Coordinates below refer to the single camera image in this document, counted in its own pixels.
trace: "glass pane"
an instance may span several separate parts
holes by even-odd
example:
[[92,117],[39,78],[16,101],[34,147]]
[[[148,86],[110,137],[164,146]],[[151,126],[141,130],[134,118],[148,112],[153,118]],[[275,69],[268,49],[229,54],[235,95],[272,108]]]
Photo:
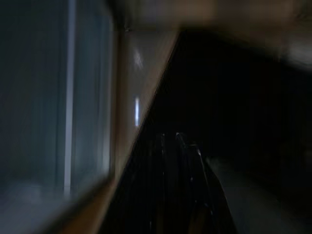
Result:
[[[76,2],[72,167],[65,167],[68,1],[0,8],[0,233],[32,233],[108,173],[110,18]],[[71,196],[64,196],[71,170]]]

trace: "window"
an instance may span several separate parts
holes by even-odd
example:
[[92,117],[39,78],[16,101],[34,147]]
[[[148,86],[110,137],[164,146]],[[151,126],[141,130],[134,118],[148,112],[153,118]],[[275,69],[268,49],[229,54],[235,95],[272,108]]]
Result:
[[113,29],[101,4],[0,9],[0,233],[44,228],[108,175]]

